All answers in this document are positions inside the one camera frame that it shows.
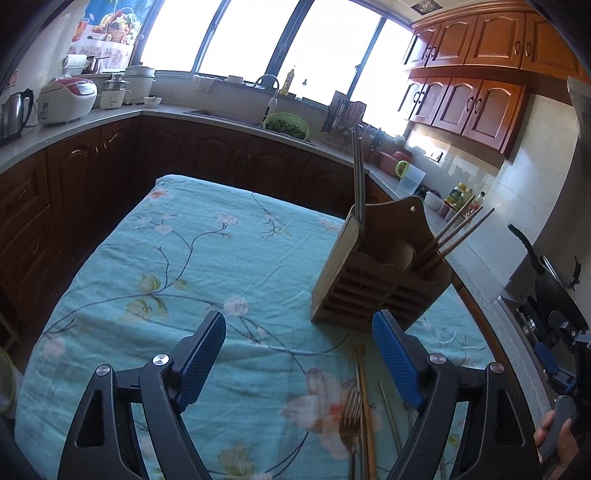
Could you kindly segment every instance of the green colander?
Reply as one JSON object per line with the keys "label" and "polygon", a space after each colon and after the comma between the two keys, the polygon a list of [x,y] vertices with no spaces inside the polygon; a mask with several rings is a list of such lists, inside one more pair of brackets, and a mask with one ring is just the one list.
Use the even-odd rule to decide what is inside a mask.
{"label": "green colander", "polygon": [[268,130],[267,124],[274,120],[283,120],[284,122],[290,124],[292,127],[297,128],[304,135],[306,135],[304,140],[308,140],[308,138],[310,137],[310,127],[308,127],[308,124],[304,122],[299,116],[293,115],[293,113],[278,112],[269,115],[267,118],[265,118],[265,121],[262,123],[263,128],[265,130]]}

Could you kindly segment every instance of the drawer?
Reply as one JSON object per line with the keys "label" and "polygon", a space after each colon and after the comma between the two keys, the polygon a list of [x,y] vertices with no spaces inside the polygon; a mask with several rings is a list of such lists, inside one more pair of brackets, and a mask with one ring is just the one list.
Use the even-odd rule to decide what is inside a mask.
{"label": "drawer", "polygon": [[28,222],[0,252],[3,286],[22,316],[26,317],[36,303],[44,301],[45,292],[37,291],[37,285],[46,277],[46,271],[55,263],[58,254],[49,206]]}
{"label": "drawer", "polygon": [[48,205],[42,150],[0,175],[0,249]]}

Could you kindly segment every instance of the faucet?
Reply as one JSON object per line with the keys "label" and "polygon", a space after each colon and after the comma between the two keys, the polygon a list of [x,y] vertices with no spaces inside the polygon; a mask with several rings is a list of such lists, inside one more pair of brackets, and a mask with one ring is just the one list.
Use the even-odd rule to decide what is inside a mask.
{"label": "faucet", "polygon": [[261,81],[265,77],[273,78],[275,80],[275,82],[277,82],[277,88],[275,88],[275,93],[274,93],[273,97],[271,98],[271,100],[269,100],[269,104],[267,105],[267,110],[265,111],[265,115],[263,115],[263,117],[262,117],[263,122],[267,119],[267,117],[269,115],[271,115],[272,113],[275,113],[275,108],[277,108],[277,95],[279,95],[279,86],[280,86],[279,79],[275,75],[271,75],[270,73],[266,73],[264,75],[261,75],[259,78],[257,78],[256,82],[252,85],[252,87],[256,88],[259,81]]}

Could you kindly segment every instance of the wooden cabinet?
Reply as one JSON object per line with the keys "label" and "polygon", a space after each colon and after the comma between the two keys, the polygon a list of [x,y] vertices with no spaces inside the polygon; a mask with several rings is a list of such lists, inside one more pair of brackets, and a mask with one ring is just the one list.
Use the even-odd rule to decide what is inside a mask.
{"label": "wooden cabinet", "polygon": [[501,150],[522,108],[525,87],[510,83],[482,82],[463,136]]}
{"label": "wooden cabinet", "polygon": [[312,155],[295,203],[346,218],[355,202],[353,168]]}
{"label": "wooden cabinet", "polygon": [[478,16],[466,65],[519,68],[525,35],[525,13]]}
{"label": "wooden cabinet", "polygon": [[402,62],[406,68],[412,69],[425,66],[430,58],[431,48],[435,45],[439,26],[439,24],[431,25],[415,31]]}
{"label": "wooden cabinet", "polygon": [[464,65],[477,18],[473,15],[443,22],[429,52],[427,66]]}
{"label": "wooden cabinet", "polygon": [[184,154],[183,173],[203,179],[236,186],[248,134],[192,124]]}
{"label": "wooden cabinet", "polygon": [[109,235],[132,208],[129,185],[134,164],[138,118],[100,128],[99,155],[92,166],[93,211],[101,239]]}
{"label": "wooden cabinet", "polygon": [[0,176],[0,250],[47,205],[49,192],[42,150]]}
{"label": "wooden cabinet", "polygon": [[577,57],[558,31],[541,15],[527,14],[522,70],[566,80],[569,76],[586,80]]}
{"label": "wooden cabinet", "polygon": [[482,80],[451,79],[432,125],[460,135],[472,113],[481,85]]}
{"label": "wooden cabinet", "polygon": [[191,122],[142,116],[133,170],[135,203],[154,188],[156,179],[183,170],[183,155]]}
{"label": "wooden cabinet", "polygon": [[57,291],[58,241],[51,207],[46,206],[0,252],[3,287],[25,322],[50,307]]}
{"label": "wooden cabinet", "polygon": [[401,114],[402,118],[408,120],[413,114],[414,108],[417,106],[418,98],[427,79],[409,79],[402,94],[402,99],[398,105],[397,112]]}
{"label": "wooden cabinet", "polygon": [[433,123],[450,80],[449,78],[427,79],[418,96],[417,105],[410,117],[411,121],[427,125]]}
{"label": "wooden cabinet", "polygon": [[299,148],[251,137],[238,187],[293,202],[310,154]]}
{"label": "wooden cabinet", "polygon": [[98,161],[99,137],[95,128],[47,149],[51,205],[65,260],[74,271],[92,252],[99,228],[92,215],[92,170]]}

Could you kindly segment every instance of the paper towel roll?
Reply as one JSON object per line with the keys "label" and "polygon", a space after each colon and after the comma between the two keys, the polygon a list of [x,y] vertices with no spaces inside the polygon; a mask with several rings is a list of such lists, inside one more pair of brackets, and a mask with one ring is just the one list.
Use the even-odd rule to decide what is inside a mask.
{"label": "paper towel roll", "polygon": [[62,62],[64,68],[75,68],[86,66],[86,55],[66,55],[66,58]]}

